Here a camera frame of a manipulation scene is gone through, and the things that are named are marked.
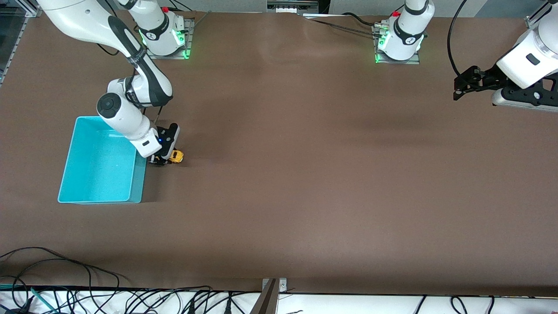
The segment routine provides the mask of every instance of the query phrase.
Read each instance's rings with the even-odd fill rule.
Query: turquoise container
[[[146,162],[136,148],[101,117],[78,117],[58,202],[139,203]]]

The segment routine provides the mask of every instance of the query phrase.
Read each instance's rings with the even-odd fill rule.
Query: black joint cap
[[[115,93],[106,93],[97,101],[97,112],[107,118],[114,118],[120,109],[122,101],[120,96]]]

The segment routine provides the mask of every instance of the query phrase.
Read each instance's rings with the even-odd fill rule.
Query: brown tabletop surface
[[[366,35],[301,16],[210,13],[190,60],[156,61],[185,161],[149,166],[140,204],[79,206],[56,200],[74,121],[132,68],[31,19],[0,88],[2,251],[47,246],[130,287],[555,295],[557,116],[454,102],[449,22],[432,20],[420,65],[389,65]],[[458,68],[489,68],[524,29],[459,19]],[[86,285],[65,264],[27,278]]]

